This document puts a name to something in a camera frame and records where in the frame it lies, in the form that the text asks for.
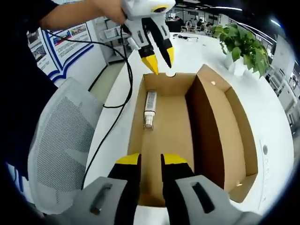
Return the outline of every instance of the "desk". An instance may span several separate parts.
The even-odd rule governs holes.
[[[293,140],[285,112],[270,85],[264,78],[259,81],[250,75],[235,77],[224,67],[225,55],[217,39],[186,34],[198,37],[191,41],[173,39],[174,62],[170,69],[154,49],[159,72],[172,76],[174,72],[196,73],[203,63],[218,72],[234,88],[248,116],[257,149],[258,175],[243,203],[231,203],[240,210],[250,210],[263,214],[276,200],[285,186],[293,167]],[[133,94],[130,102],[95,157],[87,174],[85,186],[99,176],[107,176],[114,163],[127,155],[131,123],[137,100],[138,88],[143,74],[151,71],[142,63],[137,51],[129,57],[133,71]],[[120,71],[106,105],[120,105],[125,101],[129,90],[126,66]],[[94,155],[100,141],[116,119],[120,109],[103,109],[90,147],[88,163]],[[268,146],[264,155],[262,146]],[[166,208],[138,206],[135,224],[168,224]]]

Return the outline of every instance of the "cardboard box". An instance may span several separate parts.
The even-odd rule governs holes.
[[[157,92],[154,129],[144,130],[147,91]],[[233,88],[203,65],[197,74],[144,75],[128,154],[142,154],[140,205],[164,206],[161,153],[185,158],[202,174],[243,202],[258,173],[252,130]]]

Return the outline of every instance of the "black cable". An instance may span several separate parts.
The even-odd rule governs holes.
[[[97,153],[98,153],[100,147],[102,146],[103,142],[104,142],[105,139],[108,137],[108,135],[110,134],[111,130],[113,129],[113,127],[114,127],[115,124],[117,123],[118,119],[120,118],[120,116],[121,116],[121,114],[122,114],[122,112],[123,112],[123,110],[124,110],[124,108],[125,108],[125,105],[129,102],[129,100],[131,99],[131,96],[132,96],[132,89],[133,89],[133,76],[132,76],[132,70],[131,70],[131,66],[130,66],[130,64],[129,64],[129,62],[128,62],[128,58],[127,58],[127,54],[126,54],[126,49],[125,49],[124,40],[123,40],[123,35],[122,35],[122,29],[121,29],[120,31],[121,31],[121,42],[122,42],[122,44],[123,44],[123,50],[124,50],[124,55],[125,55],[125,56],[122,55],[118,50],[114,49],[113,47],[111,47],[110,45],[107,45],[107,44],[105,44],[105,43],[101,43],[101,42],[97,42],[97,41],[78,41],[78,40],[69,40],[69,39],[67,39],[67,38],[61,37],[61,36],[59,36],[59,35],[53,34],[53,33],[49,32],[49,31],[45,30],[46,33],[51,34],[51,35],[53,35],[53,36],[55,36],[55,37],[58,37],[58,38],[60,38],[60,39],[62,39],[62,40],[69,41],[69,42],[92,43],[92,44],[99,44],[99,45],[104,45],[104,46],[106,46],[106,47],[109,47],[109,48],[112,49],[115,53],[119,54],[119,55],[121,56],[121,58],[125,60],[126,65],[127,65],[127,71],[128,71],[128,77],[129,77],[129,83],[130,83],[130,89],[129,89],[128,95],[127,95],[127,97],[126,97],[126,99],[125,99],[125,102],[124,102],[123,104],[121,104],[121,105],[118,105],[118,106],[105,106],[105,105],[103,104],[103,107],[104,107],[104,108],[120,108],[120,107],[121,107],[121,110],[120,110],[120,112],[119,112],[119,114],[118,114],[116,120],[114,121],[114,123],[112,124],[112,126],[110,127],[110,129],[108,130],[108,132],[105,134],[105,136],[104,136],[103,139],[101,140],[100,144],[98,145],[98,147],[97,147],[97,149],[96,149],[96,151],[95,151],[95,153],[94,153],[94,155],[93,155],[93,157],[92,157],[92,159],[91,159],[91,161],[90,161],[90,163],[89,163],[89,165],[88,165],[88,167],[87,167],[87,169],[86,169],[86,171],[85,171],[85,173],[84,173],[84,176],[83,176],[83,179],[82,179],[82,184],[81,184],[81,190],[82,190],[83,187],[84,187],[84,182],[85,182],[86,176],[87,176],[87,174],[88,174],[88,171],[89,171],[89,169],[90,169],[90,166],[91,166],[92,162],[94,161],[94,159],[95,159],[95,157],[96,157],[96,155],[97,155]]]

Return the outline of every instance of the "poster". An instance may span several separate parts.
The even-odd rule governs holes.
[[[67,30],[55,32],[54,35],[70,40],[91,41],[90,34],[85,23]],[[72,57],[76,56],[88,45],[92,45],[90,43],[69,42],[54,35],[46,33],[53,56],[60,70],[63,70],[66,63]]]
[[[37,66],[47,75],[59,73],[42,42],[40,34],[40,29],[34,33],[27,33],[28,46],[36,59]]]

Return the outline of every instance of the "office chair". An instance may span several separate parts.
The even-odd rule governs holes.
[[[59,214],[72,205],[101,111],[102,104],[73,78],[43,109],[28,157],[30,191],[39,211]]]

